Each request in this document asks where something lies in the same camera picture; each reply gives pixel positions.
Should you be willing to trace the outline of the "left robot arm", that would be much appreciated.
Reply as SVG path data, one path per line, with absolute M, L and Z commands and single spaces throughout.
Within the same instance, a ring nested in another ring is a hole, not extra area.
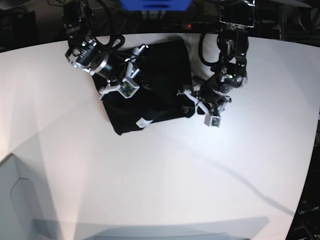
M 198 42 L 198 56 L 202 64 L 210 68 L 211 77 L 204 80 L 194 77 L 193 86 L 178 91 L 194 103 L 196 110 L 202 110 L 208 127 L 219 127 L 221 113 L 232 102 L 228 93 L 247 83 L 247 52 L 249 48 L 248 29 L 255 26 L 255 1 L 216 0 L 219 5 L 220 32 L 216 38 L 220 50 L 216 62 L 208 62 L 203 56 L 205 33 Z

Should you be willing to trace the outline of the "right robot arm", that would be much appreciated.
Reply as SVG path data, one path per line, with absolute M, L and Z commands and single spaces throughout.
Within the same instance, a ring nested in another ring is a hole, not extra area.
M 101 98 L 111 92 L 132 98 L 140 88 L 134 80 L 140 73 L 136 61 L 142 58 L 148 45 L 121 50 L 126 41 L 123 35 L 111 35 L 109 42 L 103 44 L 94 35 L 93 13 L 88 1 L 68 0 L 62 8 L 68 42 L 67 61 L 74 68 L 104 79 L 98 89 Z

